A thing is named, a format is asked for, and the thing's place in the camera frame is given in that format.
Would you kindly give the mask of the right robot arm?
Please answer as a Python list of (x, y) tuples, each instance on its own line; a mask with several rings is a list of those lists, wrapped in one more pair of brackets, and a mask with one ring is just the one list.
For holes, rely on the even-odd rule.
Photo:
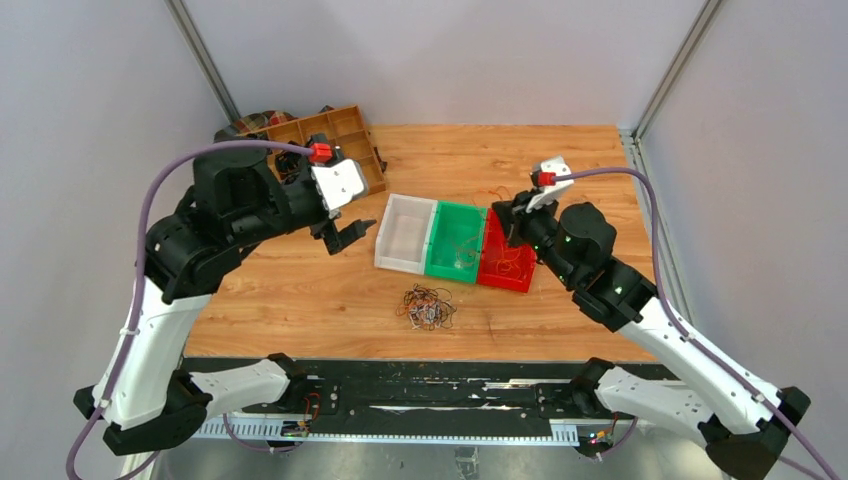
[(702, 336), (657, 286), (612, 254), (617, 231), (590, 202), (529, 210), (527, 192), (492, 210), (510, 246), (527, 246), (571, 292), (580, 312), (650, 351), (686, 385), (675, 390), (592, 358), (570, 384), (574, 408), (625, 413), (702, 447), (736, 479), (763, 479), (811, 401), (797, 387), (760, 378)]

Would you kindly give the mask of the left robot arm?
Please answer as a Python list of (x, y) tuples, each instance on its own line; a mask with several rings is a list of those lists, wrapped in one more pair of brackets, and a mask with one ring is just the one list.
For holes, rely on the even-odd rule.
[(104, 421), (103, 440), (118, 456), (162, 451), (191, 438), (209, 419), (257, 404), (283, 413), (305, 403), (305, 373), (284, 354), (212, 373), (180, 367), (188, 335), (223, 279), (262, 242), (306, 229), (337, 254), (369, 222), (343, 229), (344, 206), (367, 195), (361, 166), (337, 147), (281, 144), (298, 162), (290, 182), (271, 171), (272, 141), (232, 140), (186, 155), (192, 186), (175, 211), (150, 221), (155, 179), (141, 207), (136, 278), (120, 340), (102, 379), (78, 390), (75, 406)]

